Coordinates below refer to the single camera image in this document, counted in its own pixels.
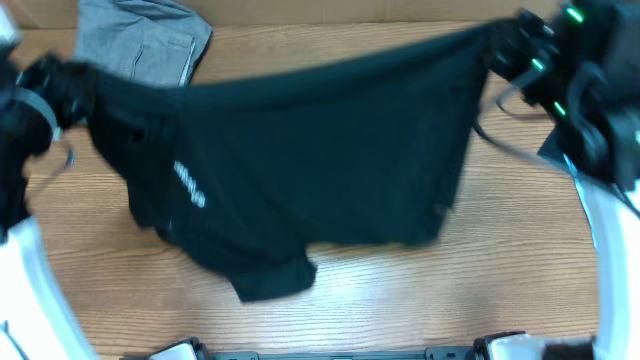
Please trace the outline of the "black polo shirt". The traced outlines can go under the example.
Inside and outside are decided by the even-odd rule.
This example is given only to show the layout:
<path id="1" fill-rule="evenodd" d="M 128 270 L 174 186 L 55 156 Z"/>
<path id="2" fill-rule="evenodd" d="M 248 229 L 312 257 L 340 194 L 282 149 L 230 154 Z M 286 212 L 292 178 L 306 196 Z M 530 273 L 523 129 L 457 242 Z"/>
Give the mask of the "black polo shirt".
<path id="1" fill-rule="evenodd" d="M 136 223 L 244 302 L 308 289 L 314 242 L 421 245 L 454 202 L 491 29 L 286 74 L 152 88 L 97 73 L 93 143 Z"/>

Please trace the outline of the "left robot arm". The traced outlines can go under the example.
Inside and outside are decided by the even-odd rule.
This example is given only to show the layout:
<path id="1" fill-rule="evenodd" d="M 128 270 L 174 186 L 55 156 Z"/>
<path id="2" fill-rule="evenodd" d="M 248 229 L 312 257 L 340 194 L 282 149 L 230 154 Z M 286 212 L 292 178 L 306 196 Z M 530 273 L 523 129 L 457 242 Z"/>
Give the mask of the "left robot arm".
<path id="1" fill-rule="evenodd" d="M 117 79 L 86 63 L 47 55 L 26 71 L 10 58 L 22 40 L 1 10 L 1 356 L 95 359 L 49 264 L 27 205 L 24 167 L 64 130 L 86 122 L 94 146 L 126 179 L 137 224 L 167 237 L 175 224 L 144 159 L 159 156 L 175 111 L 161 88 Z"/>

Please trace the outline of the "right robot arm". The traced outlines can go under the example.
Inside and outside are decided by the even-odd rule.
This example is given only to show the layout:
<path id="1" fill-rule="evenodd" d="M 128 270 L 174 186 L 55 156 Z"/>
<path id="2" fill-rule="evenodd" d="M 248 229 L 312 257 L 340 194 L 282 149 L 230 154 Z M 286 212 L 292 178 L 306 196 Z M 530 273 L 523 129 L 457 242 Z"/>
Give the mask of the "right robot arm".
<path id="1" fill-rule="evenodd" d="M 569 175 L 597 254 L 599 327 L 589 337 L 506 332 L 472 359 L 635 359 L 639 355 L 639 6 L 568 1 L 551 19 L 493 23 L 490 69 L 541 107 L 554 130 L 527 160 Z"/>

